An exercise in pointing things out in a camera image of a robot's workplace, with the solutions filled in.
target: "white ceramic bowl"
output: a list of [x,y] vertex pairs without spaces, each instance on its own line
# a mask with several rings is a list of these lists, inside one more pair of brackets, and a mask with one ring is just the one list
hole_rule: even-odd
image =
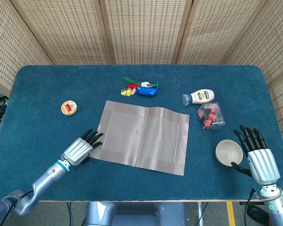
[[226,166],[232,166],[231,162],[239,164],[243,158],[240,146],[232,140],[222,140],[215,150],[216,158]]

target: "mayonnaise bottle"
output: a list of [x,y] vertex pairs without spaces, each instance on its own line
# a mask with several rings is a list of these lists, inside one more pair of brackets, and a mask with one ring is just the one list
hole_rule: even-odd
[[183,94],[183,105],[204,104],[214,99],[214,92],[210,89],[200,89],[191,94]]

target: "blue felt tablecloth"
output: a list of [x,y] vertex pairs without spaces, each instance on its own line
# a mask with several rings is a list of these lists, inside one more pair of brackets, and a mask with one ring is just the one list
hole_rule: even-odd
[[[159,82],[156,97],[124,97],[122,77]],[[184,106],[182,93],[212,89],[226,125],[201,130],[199,105]],[[74,100],[78,110],[65,116],[61,105]],[[190,115],[184,176],[101,160],[71,167],[43,200],[204,200],[247,199],[252,178],[220,164],[215,147],[238,142],[239,124],[258,128],[272,149],[283,188],[283,139],[261,70],[236,65],[84,65],[25,66],[17,74],[0,133],[0,199],[31,184],[87,129],[96,129],[106,100],[159,106]],[[241,166],[248,167],[246,158]]]

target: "robotic arm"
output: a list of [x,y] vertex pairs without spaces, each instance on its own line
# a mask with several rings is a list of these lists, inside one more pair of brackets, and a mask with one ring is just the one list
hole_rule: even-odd
[[96,143],[96,141],[103,134],[100,133],[97,135],[97,133],[97,131],[92,133],[92,129],[90,129],[75,140],[72,145],[62,153],[61,160],[56,161],[33,183],[32,197],[23,190],[18,189],[0,200],[0,221],[10,213],[12,208],[14,208],[15,212],[20,216],[29,214],[47,190],[69,172],[70,166],[76,166],[90,160],[90,152],[94,148],[102,145],[101,142]]
[[240,125],[244,136],[238,131],[234,133],[239,138],[244,153],[248,159],[250,169],[244,169],[232,162],[232,166],[261,185],[260,190],[262,199],[255,193],[268,207],[268,215],[274,226],[283,226],[283,190],[276,185],[280,179],[280,173],[275,163],[274,156],[267,148],[265,140],[257,129],[245,128]]

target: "robot finger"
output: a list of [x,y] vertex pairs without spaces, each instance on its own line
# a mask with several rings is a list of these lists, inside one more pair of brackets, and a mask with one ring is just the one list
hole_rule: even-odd
[[260,131],[257,130],[256,128],[254,128],[254,132],[260,140],[260,146],[264,149],[267,149],[267,145],[266,145],[265,140],[264,140],[262,134],[260,133]]
[[97,142],[95,144],[92,145],[93,148],[97,148],[98,146],[103,145],[102,142]]
[[256,147],[254,145],[254,141],[253,141],[252,137],[250,136],[249,132],[246,130],[246,128],[243,125],[240,125],[239,127],[245,135],[245,139],[247,140],[247,143],[249,144],[250,150],[251,151],[256,150]]
[[88,137],[86,137],[85,141],[89,143],[89,141],[97,134],[97,131],[91,133]]
[[261,149],[262,147],[261,147],[261,145],[258,141],[257,135],[254,133],[254,131],[251,128],[247,127],[246,129],[250,133],[250,135],[252,136],[256,149]]
[[82,138],[82,139],[85,139],[85,138],[88,136],[88,134],[89,134],[90,132],[92,132],[92,129],[87,130],[87,132],[85,132],[85,133],[81,136],[81,138]]
[[99,134],[96,135],[94,138],[92,138],[88,143],[92,145],[92,144],[93,144],[95,141],[97,141],[102,135],[103,135],[103,133],[99,133]]
[[246,142],[244,136],[238,131],[238,130],[234,130],[234,133],[236,134],[236,136],[239,138],[240,143],[242,145],[242,148],[244,150],[244,153],[246,156],[248,156],[248,152],[250,152],[250,147],[248,145],[248,143]]

